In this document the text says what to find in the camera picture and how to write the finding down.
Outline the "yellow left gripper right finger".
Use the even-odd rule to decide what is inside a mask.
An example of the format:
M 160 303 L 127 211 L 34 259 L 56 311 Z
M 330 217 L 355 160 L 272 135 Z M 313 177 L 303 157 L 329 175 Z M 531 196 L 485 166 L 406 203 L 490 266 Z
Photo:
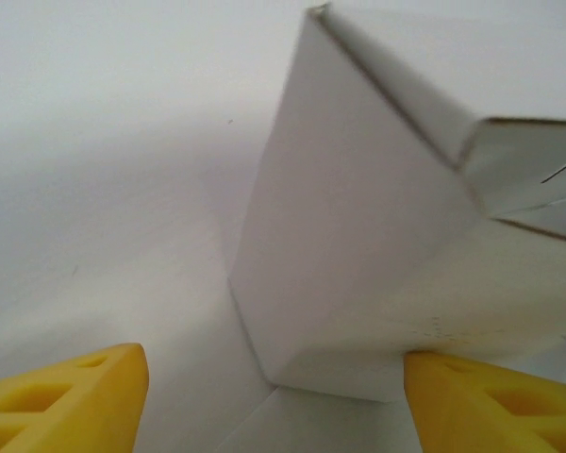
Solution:
M 418 351 L 404 390 L 424 452 L 566 452 L 566 384 Z

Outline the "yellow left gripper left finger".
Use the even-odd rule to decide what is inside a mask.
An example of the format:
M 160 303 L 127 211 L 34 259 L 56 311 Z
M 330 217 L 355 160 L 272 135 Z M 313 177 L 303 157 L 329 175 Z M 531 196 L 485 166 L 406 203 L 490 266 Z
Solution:
M 131 452 L 148 387 L 134 343 L 0 379 L 0 452 Z

